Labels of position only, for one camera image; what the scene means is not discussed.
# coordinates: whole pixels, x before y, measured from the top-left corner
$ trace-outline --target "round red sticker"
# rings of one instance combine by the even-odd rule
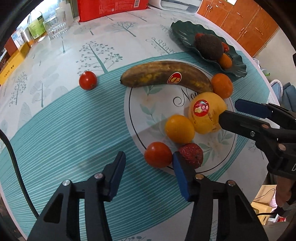
[[[210,106],[206,100],[199,100],[193,106],[193,112],[196,116],[202,117],[209,112]]]
[[[170,85],[175,85],[175,84],[178,84],[181,81],[181,79],[182,79],[181,73],[175,72],[169,77],[167,83]]]

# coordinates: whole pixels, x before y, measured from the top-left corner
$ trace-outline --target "metal screw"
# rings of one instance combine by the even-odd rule
[[[195,179],[202,180],[205,176],[203,174],[197,173],[195,174]]]
[[[251,131],[251,132],[250,132],[250,136],[251,136],[251,137],[254,137],[254,136],[255,136],[255,132]]]
[[[285,147],[285,145],[283,145],[283,144],[279,144],[279,149],[280,150],[282,150],[282,151],[285,151],[286,150],[286,147]]]
[[[98,172],[98,173],[96,173],[96,174],[94,175],[94,178],[95,178],[95,179],[101,179],[103,176],[104,176],[103,173]]]
[[[228,180],[227,184],[231,187],[234,187],[236,185],[235,181],[233,181],[233,180]]]
[[[62,182],[62,184],[63,184],[64,186],[68,186],[70,183],[71,183],[71,181],[68,180],[68,179]]]
[[[261,125],[263,128],[265,128],[265,129],[268,129],[269,128],[269,126],[268,125],[266,125],[266,124],[263,124],[263,125]]]

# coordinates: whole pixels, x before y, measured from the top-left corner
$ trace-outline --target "teal striped area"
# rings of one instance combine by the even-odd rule
[[[234,82],[232,99],[266,102],[269,90],[249,60],[248,75]],[[212,66],[188,53],[149,58],[99,76],[92,91],[80,87],[63,95],[38,112],[11,139],[20,171],[40,213],[64,179],[86,180],[112,162],[118,151],[127,163],[118,195],[105,203],[113,240],[119,240],[161,223],[188,203],[180,195],[174,176],[149,167],[135,146],[124,117],[126,88],[121,74],[131,66],[161,59],[179,59],[197,64],[211,74]],[[227,164],[211,175],[217,180],[235,160],[246,140],[238,137],[234,154]],[[0,154],[0,182],[10,209],[26,235],[35,222],[21,189],[6,148]],[[82,240],[86,240],[84,212],[80,211]]]

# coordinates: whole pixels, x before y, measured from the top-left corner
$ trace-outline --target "green label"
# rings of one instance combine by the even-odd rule
[[[32,34],[33,39],[38,38],[45,32],[45,28],[43,25],[44,18],[42,16],[40,17],[29,24],[29,30]]]

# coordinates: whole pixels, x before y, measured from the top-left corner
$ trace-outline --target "hand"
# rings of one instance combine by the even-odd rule
[[[279,207],[283,207],[285,202],[291,198],[291,188],[295,181],[278,176],[276,182],[276,204]]]

